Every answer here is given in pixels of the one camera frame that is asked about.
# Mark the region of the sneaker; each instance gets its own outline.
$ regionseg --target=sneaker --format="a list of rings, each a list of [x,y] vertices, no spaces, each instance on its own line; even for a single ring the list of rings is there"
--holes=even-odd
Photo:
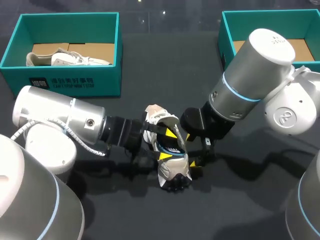
[[[58,48],[50,55],[37,55],[30,52],[26,56],[26,66],[84,66],[84,65],[112,65],[112,63],[89,56],[81,56],[75,51]]]
[[[158,179],[160,187],[175,191],[188,187],[192,181],[189,172],[189,159],[185,142],[179,132],[179,119],[158,105],[149,105],[146,110],[146,121],[167,127],[165,137],[155,132],[144,131],[143,139],[160,152],[158,160]]]

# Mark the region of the blue ring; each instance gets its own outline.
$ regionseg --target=blue ring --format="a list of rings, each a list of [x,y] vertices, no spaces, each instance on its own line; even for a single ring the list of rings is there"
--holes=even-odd
[[[236,96],[238,96],[239,98],[249,101],[249,102],[259,102],[261,99],[251,99],[251,98],[247,98],[245,96],[240,95],[239,93],[237,93],[232,87],[229,86],[229,84],[227,83],[226,79],[225,79],[225,73],[222,74],[222,82],[223,84],[225,84],[227,86],[227,88]]]
[[[59,206],[59,201],[60,201],[60,191],[59,191],[59,186],[58,186],[58,182],[56,177],[51,174],[54,181],[55,181],[55,187],[56,187],[56,199],[55,199],[55,206],[54,206],[54,210],[52,213],[52,216],[48,222],[48,224],[46,225],[46,227],[44,228],[43,232],[41,233],[41,235],[37,238],[37,240],[42,240],[44,238],[44,236],[47,234],[49,228],[51,227],[56,215],[57,215],[57,211],[58,211],[58,206]]]
[[[312,230],[320,237],[320,233],[316,230],[316,228],[311,224],[311,222],[309,221],[309,219],[307,218],[307,215],[305,214],[304,209],[302,208],[302,204],[301,204],[301,200],[300,200],[300,185],[302,182],[302,178],[304,177],[305,174],[302,175],[301,180],[299,182],[299,187],[298,187],[298,201],[299,201],[299,206],[302,212],[302,215],[304,216],[306,222],[309,224],[309,226],[312,228]]]

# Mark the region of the robot logo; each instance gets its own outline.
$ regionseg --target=robot logo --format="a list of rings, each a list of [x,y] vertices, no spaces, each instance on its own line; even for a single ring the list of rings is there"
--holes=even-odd
[[[288,107],[278,108],[274,114],[273,119],[282,128],[291,128],[297,122],[297,116],[294,111]]]
[[[286,121],[288,121],[289,118],[291,118],[291,116],[292,116],[292,112],[285,111],[283,115],[280,116],[279,122],[283,125],[285,124]]]

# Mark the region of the teal box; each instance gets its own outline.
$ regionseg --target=teal box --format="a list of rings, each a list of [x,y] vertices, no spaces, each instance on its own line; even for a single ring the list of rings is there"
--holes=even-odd
[[[304,39],[314,61],[295,61],[320,73],[320,13],[317,9],[223,11],[218,47],[223,68],[236,55],[234,41],[245,41],[255,29],[269,29],[286,39]]]
[[[113,65],[27,67],[37,43],[114,44]],[[15,96],[26,85],[74,97],[119,96],[122,53],[118,12],[21,14],[0,71]]]

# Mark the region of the cylindrical joint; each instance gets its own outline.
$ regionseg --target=cylindrical joint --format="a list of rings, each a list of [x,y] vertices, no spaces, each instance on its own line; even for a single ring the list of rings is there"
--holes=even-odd
[[[12,121],[17,127],[21,127],[33,118],[59,119],[84,142],[93,145],[101,137],[105,115],[104,107],[41,88],[25,86],[16,99]]]
[[[312,160],[288,200],[285,221],[292,240],[320,239],[320,154]]]
[[[268,29],[256,29],[209,96],[212,108],[230,121],[243,119],[283,82],[295,60],[291,44]]]
[[[80,240],[75,193],[14,141],[0,135],[0,239]]]

